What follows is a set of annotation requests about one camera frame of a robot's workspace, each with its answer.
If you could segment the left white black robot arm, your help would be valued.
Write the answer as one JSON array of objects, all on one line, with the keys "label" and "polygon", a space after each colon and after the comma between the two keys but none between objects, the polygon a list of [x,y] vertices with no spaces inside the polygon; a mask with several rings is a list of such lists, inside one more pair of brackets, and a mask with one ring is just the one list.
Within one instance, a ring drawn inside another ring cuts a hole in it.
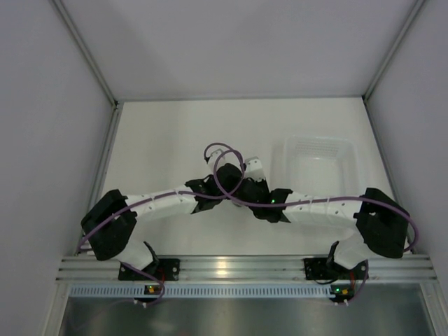
[{"label": "left white black robot arm", "polygon": [[230,193],[238,189],[241,179],[241,170],[226,163],[215,176],[193,179],[164,192],[123,195],[118,189],[110,190],[81,221],[85,241],[98,261],[117,259],[142,279],[152,279],[160,260],[148,240],[137,237],[136,226],[211,210],[225,199],[217,183]]}]

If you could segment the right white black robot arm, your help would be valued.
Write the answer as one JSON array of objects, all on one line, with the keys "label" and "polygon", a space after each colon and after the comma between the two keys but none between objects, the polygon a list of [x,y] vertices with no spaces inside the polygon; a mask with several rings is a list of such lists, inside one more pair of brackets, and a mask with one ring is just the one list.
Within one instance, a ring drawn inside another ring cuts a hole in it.
[{"label": "right white black robot arm", "polygon": [[320,198],[291,189],[270,190],[248,178],[234,196],[256,218],[270,223],[349,230],[347,238],[332,243],[326,261],[328,272],[336,278],[369,258],[400,259],[405,252],[409,214],[377,188],[367,188],[360,197]]}]

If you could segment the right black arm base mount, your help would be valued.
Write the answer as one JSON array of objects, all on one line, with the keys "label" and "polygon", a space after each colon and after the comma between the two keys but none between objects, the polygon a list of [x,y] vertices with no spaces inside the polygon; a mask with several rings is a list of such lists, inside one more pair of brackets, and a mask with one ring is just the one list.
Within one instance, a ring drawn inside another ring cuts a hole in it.
[{"label": "right black arm base mount", "polygon": [[326,258],[305,258],[304,273],[306,280],[330,281],[333,280],[330,270],[327,267]]}]

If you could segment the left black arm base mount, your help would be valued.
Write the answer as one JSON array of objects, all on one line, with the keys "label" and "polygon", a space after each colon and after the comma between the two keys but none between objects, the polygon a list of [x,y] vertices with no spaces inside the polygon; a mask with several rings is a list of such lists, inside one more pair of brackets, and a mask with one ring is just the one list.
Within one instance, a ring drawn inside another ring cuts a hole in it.
[{"label": "left black arm base mount", "polygon": [[130,269],[125,264],[120,264],[118,279],[120,281],[144,281],[149,278],[142,272],[151,275],[158,281],[178,281],[180,273],[180,260],[177,258],[161,258],[154,265],[151,264],[140,272]]}]

